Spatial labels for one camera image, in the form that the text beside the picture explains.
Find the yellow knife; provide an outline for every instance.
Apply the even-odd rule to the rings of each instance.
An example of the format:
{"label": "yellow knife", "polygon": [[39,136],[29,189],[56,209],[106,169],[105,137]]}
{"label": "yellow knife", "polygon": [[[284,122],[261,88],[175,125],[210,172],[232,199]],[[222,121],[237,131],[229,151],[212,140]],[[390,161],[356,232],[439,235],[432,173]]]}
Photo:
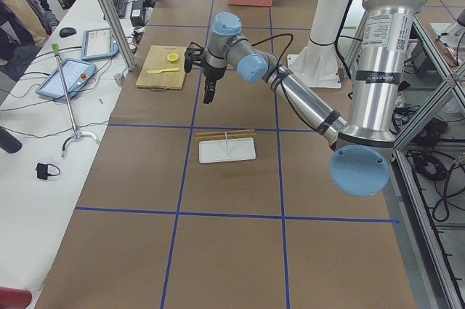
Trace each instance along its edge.
{"label": "yellow knife", "polygon": [[159,73],[165,73],[167,71],[179,71],[179,68],[167,68],[167,69],[155,69],[154,71],[147,71],[149,74],[159,74]]}

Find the black mouse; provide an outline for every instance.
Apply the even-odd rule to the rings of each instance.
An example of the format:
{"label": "black mouse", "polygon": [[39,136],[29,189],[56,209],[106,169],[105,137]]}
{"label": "black mouse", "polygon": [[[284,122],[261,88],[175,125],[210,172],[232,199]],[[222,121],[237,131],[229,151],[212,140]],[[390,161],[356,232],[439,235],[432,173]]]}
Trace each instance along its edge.
{"label": "black mouse", "polygon": [[60,36],[62,38],[65,38],[66,36],[74,35],[76,34],[76,29],[71,28],[71,27],[64,27],[60,29]]}

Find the cutting board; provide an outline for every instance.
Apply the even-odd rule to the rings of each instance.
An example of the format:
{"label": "cutting board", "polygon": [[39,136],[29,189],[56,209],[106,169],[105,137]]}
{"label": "cutting board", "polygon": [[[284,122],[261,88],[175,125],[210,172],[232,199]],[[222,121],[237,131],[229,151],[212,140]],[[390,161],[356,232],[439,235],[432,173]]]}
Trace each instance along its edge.
{"label": "cutting board", "polygon": [[[182,89],[186,73],[184,72],[183,46],[152,45],[147,54],[142,70],[137,78],[136,87],[143,89]],[[171,63],[166,59],[170,53],[177,53],[179,59]],[[179,71],[170,71],[159,74],[149,74],[147,71],[179,67]]]}

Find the white table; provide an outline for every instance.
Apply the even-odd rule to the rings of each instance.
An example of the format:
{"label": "white table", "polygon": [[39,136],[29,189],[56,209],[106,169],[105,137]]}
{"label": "white table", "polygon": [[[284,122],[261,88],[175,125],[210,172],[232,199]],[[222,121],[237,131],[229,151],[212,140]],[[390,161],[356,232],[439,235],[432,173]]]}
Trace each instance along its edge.
{"label": "white table", "polygon": [[[125,34],[129,36],[133,27],[129,21],[131,4],[126,17],[121,20]],[[60,38],[61,28],[70,26],[77,34]],[[108,27],[97,0],[78,0],[62,20],[39,54],[52,51],[51,44],[60,48],[81,46],[83,32],[88,29]],[[79,59],[80,49],[62,52],[62,57]],[[97,61],[97,69],[107,60]],[[52,72],[57,67],[53,54],[35,60],[28,72]],[[126,65],[117,55],[107,71],[97,74],[100,81],[92,91],[82,92],[72,99],[78,126],[107,121],[118,99],[120,86],[114,75],[124,72]],[[25,75],[12,90],[14,95],[23,95],[32,85],[40,84],[40,74]],[[23,98],[9,96],[0,110],[17,108],[45,101],[35,92],[36,87]],[[66,103],[48,102],[14,111],[0,111],[0,124],[19,132],[44,136],[70,128]],[[106,124],[87,127],[102,139]],[[15,154],[0,151],[0,286],[28,289],[33,293],[33,308],[41,291],[42,283],[49,271],[76,201],[86,180],[98,144],[92,138],[83,137],[68,143],[67,156],[61,158],[61,147],[72,135],[68,130],[60,135],[34,139],[13,134],[23,147]],[[36,178],[38,162],[58,166],[61,174],[47,181]]]}

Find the jacket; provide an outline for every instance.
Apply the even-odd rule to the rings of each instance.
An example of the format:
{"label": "jacket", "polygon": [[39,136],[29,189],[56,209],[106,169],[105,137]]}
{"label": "jacket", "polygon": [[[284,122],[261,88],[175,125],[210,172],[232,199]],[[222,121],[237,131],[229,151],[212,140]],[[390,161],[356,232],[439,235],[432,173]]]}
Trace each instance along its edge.
{"label": "jacket", "polygon": [[[47,34],[59,21],[50,10],[47,0],[26,0],[41,21]],[[0,1],[0,58],[11,60],[19,46],[34,45],[34,40],[25,26],[7,5]]]}

